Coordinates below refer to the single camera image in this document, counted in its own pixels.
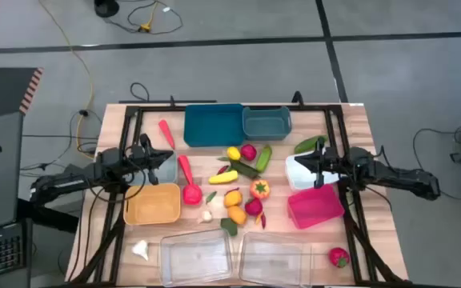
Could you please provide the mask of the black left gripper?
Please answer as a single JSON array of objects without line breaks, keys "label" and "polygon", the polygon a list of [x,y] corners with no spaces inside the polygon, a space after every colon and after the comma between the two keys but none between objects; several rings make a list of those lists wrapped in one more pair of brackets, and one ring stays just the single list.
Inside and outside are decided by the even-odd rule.
[{"label": "black left gripper", "polygon": [[147,134],[141,134],[138,141],[130,148],[130,158],[140,168],[147,169],[148,181],[152,185],[158,185],[158,177],[155,171],[169,158],[173,156],[173,150],[158,150],[152,147]]}]

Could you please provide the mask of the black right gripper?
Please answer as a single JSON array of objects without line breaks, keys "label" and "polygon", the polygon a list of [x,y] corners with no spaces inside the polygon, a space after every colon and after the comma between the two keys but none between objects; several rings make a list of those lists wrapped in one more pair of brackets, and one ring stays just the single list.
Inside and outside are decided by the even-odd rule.
[{"label": "black right gripper", "polygon": [[337,185],[343,188],[351,188],[352,180],[343,158],[340,158],[335,150],[325,152],[323,149],[324,138],[318,138],[315,143],[315,154],[300,154],[295,156],[295,168],[297,173],[314,173],[315,168],[311,164],[315,160],[316,166],[316,179],[314,182],[314,188],[320,188],[324,184],[323,172],[329,172],[338,175]]}]

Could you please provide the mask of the light green toy cucumber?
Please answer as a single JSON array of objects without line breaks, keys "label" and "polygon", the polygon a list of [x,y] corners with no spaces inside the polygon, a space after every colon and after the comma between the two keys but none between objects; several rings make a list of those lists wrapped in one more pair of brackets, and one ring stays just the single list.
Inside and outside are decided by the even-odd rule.
[{"label": "light green toy cucumber", "polygon": [[255,163],[255,169],[262,173],[268,166],[270,160],[271,160],[271,155],[272,155],[272,148],[270,145],[265,145],[260,153],[259,157]]}]

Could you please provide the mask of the plain red toy tomato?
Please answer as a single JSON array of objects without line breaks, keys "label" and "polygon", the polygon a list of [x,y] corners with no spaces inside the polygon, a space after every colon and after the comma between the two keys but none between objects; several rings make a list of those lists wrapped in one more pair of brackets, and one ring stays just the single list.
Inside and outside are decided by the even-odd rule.
[{"label": "plain red toy tomato", "polygon": [[182,199],[186,205],[199,205],[202,201],[202,191],[195,184],[188,184],[182,189]]}]

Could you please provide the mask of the orange tomato with green top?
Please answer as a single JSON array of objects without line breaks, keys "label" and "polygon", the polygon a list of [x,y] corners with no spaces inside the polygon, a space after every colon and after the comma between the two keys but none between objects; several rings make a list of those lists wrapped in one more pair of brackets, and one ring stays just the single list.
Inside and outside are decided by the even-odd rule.
[{"label": "orange tomato with green top", "polygon": [[250,194],[254,198],[264,199],[271,194],[271,188],[267,180],[254,180],[250,185]]}]

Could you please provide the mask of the yellow toy corn cob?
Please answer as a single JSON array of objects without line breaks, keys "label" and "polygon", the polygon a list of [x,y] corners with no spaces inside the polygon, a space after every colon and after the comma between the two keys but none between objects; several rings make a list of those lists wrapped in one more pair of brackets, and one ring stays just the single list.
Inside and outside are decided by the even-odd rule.
[{"label": "yellow toy corn cob", "polygon": [[209,183],[211,185],[225,184],[228,182],[233,182],[237,180],[239,173],[236,170],[230,170],[221,174],[217,174],[209,178]]}]

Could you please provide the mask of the orange toy fruit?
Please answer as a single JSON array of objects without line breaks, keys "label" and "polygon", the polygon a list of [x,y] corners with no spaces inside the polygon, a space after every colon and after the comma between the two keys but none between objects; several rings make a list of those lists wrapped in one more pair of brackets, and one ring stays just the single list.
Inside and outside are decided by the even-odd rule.
[{"label": "orange toy fruit", "polygon": [[243,196],[240,191],[233,191],[225,194],[223,204],[225,207],[238,206],[241,204]]},{"label": "orange toy fruit", "polygon": [[230,206],[227,208],[228,217],[238,225],[243,225],[247,221],[247,213],[240,206]]}]

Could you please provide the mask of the grey plastic basket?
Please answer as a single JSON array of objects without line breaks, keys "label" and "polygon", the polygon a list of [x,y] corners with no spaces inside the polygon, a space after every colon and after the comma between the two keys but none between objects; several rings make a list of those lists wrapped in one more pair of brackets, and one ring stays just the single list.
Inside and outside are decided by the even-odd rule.
[{"label": "grey plastic basket", "polygon": [[[148,175],[147,169],[143,169],[142,172],[126,174],[125,179],[131,186],[140,186],[143,181],[143,175]],[[178,178],[177,154],[174,152],[158,169],[154,169],[154,175],[158,179],[159,184],[176,183]]]}]

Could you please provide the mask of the white plastic basket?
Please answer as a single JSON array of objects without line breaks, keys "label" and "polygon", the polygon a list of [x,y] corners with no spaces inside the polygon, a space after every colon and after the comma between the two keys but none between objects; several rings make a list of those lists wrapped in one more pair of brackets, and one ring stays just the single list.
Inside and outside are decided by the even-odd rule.
[{"label": "white plastic basket", "polygon": [[307,155],[309,152],[293,154],[286,158],[285,171],[292,190],[305,190],[314,187],[317,174],[310,172],[305,166],[295,160],[297,156]]}]

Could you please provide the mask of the pink plastic bin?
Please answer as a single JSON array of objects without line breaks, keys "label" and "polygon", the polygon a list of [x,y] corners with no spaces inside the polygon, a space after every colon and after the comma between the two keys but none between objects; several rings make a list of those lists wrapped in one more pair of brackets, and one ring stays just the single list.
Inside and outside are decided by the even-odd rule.
[{"label": "pink plastic bin", "polygon": [[300,190],[287,199],[288,217],[299,230],[343,216],[344,208],[331,184]]}]

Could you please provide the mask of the tan plastic basket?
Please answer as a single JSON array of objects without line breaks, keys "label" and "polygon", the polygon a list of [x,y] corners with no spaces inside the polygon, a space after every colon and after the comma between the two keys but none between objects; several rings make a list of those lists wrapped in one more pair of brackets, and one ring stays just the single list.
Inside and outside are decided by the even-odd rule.
[{"label": "tan plastic basket", "polygon": [[174,183],[131,186],[126,192],[123,219],[127,225],[172,223],[181,214],[180,188]]}]

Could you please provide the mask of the grey-teal plastic basket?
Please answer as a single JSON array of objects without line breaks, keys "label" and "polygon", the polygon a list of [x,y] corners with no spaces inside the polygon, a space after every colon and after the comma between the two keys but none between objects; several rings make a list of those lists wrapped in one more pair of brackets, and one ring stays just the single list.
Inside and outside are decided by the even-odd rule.
[{"label": "grey-teal plastic basket", "polygon": [[281,141],[291,132],[291,113],[278,109],[243,109],[243,132],[251,141]]}]

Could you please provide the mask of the dark blue plastic bin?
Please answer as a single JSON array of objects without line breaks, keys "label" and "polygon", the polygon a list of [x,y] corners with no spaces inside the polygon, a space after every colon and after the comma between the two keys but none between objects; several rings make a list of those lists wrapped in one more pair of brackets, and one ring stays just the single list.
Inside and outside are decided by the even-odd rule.
[{"label": "dark blue plastic bin", "polygon": [[243,109],[241,104],[187,106],[184,142],[190,147],[240,146],[245,139]]}]

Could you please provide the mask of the dark green poblano pepper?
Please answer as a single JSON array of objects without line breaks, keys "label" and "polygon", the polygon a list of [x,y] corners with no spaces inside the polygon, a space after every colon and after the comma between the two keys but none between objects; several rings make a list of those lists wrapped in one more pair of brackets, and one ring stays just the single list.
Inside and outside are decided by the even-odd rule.
[{"label": "dark green poblano pepper", "polygon": [[249,179],[257,179],[259,177],[259,172],[255,168],[240,161],[230,160],[230,167]]}]

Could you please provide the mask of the clear plastic bin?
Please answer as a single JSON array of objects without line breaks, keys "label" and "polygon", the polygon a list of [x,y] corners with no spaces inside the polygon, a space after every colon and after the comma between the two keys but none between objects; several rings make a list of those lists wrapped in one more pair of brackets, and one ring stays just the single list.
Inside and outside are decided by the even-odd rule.
[{"label": "clear plastic bin", "polygon": [[190,286],[229,278],[233,272],[230,235],[204,230],[165,237],[158,252],[163,286]]},{"label": "clear plastic bin", "polygon": [[239,257],[239,278],[263,286],[311,285],[311,245],[296,238],[249,232]]}]

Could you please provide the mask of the yellow power plug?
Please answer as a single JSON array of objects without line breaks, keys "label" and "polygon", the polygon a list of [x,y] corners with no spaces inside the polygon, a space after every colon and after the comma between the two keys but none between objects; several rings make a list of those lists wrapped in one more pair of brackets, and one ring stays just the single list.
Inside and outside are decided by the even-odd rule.
[{"label": "yellow power plug", "polygon": [[140,25],[139,27],[139,31],[141,32],[145,32],[145,33],[150,33],[151,31],[151,24],[152,22],[154,21],[154,13],[155,11],[157,10],[157,7],[158,7],[158,2],[155,2],[154,5],[153,5],[153,8],[150,12],[150,18],[147,22],[143,23]]}]

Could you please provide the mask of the black round stand base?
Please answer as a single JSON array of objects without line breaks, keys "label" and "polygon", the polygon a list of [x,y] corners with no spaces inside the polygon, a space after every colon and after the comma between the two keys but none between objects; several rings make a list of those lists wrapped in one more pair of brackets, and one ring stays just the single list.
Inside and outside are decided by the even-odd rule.
[{"label": "black round stand base", "polygon": [[94,0],[94,12],[100,18],[109,18],[119,11],[117,0]]}]

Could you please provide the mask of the large black striped-edge mat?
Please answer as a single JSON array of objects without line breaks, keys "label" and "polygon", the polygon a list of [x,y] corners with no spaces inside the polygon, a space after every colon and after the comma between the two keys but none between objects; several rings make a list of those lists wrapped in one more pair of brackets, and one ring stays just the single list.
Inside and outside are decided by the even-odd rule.
[{"label": "large black striped-edge mat", "polygon": [[0,116],[28,112],[43,72],[41,67],[0,67]]}]

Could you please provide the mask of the black metal rig frame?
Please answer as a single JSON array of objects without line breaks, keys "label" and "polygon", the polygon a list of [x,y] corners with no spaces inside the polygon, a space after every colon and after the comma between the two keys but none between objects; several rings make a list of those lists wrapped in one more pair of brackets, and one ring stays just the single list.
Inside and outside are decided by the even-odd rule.
[{"label": "black metal rig frame", "polygon": [[[273,194],[266,204],[267,223],[261,225],[249,221],[239,229],[240,234],[257,232],[296,238],[311,245],[311,281],[316,286],[344,286],[360,283],[368,279],[370,259],[364,254],[357,238],[345,230],[341,218],[335,218],[305,230],[297,229],[287,213],[287,198],[290,187],[285,175],[285,160],[295,143],[312,134],[332,131],[335,145],[340,150],[357,144],[372,150],[374,142],[361,104],[309,103],[291,104],[292,133],[282,142],[275,142],[273,158],[266,171],[266,178],[273,186]],[[134,120],[128,112],[142,114],[142,132],[151,141],[166,147],[166,141],[159,132],[158,122],[165,119],[172,129],[178,152],[185,154],[194,167],[194,176],[205,193],[213,188],[208,178],[220,163],[217,158],[219,148],[190,148],[183,140],[185,109],[183,106],[160,104],[110,104],[106,107],[102,121],[98,148],[106,150],[120,142],[130,142]],[[353,210],[354,218],[361,227],[367,229],[372,246],[382,260],[400,278],[407,277],[407,268],[399,245],[393,214],[384,201],[386,190],[376,186],[371,190],[353,194],[344,201]],[[150,243],[153,255],[159,252],[160,240],[165,236],[214,229],[218,220],[207,224],[198,223],[198,207],[184,206],[180,218],[171,224],[127,227],[110,244],[104,259],[94,269],[93,274],[81,282],[82,288],[152,287],[160,283],[159,266],[156,258],[145,261],[134,255],[132,246],[140,239]],[[350,262],[343,268],[335,267],[328,259],[330,249],[340,247],[350,255]]]}]

